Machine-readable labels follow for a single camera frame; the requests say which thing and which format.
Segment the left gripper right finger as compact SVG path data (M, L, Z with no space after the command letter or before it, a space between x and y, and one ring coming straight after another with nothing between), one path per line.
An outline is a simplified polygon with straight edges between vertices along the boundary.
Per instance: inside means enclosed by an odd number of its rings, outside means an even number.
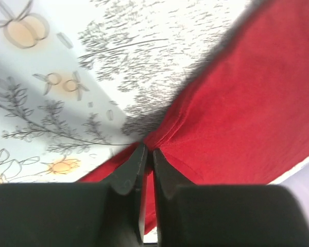
M153 152L159 246L309 246L309 225L278 185L196 185Z

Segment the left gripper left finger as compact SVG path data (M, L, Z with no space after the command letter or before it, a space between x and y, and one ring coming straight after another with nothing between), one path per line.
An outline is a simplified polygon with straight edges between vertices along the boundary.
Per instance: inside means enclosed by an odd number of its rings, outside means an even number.
M147 148L97 183L0 184L0 246L142 246Z

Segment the red t shirt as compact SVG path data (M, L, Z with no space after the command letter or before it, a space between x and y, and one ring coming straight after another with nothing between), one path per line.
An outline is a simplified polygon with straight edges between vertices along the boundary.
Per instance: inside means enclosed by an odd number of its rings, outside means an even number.
M144 139L197 184L267 184L309 156L309 1L265 1Z

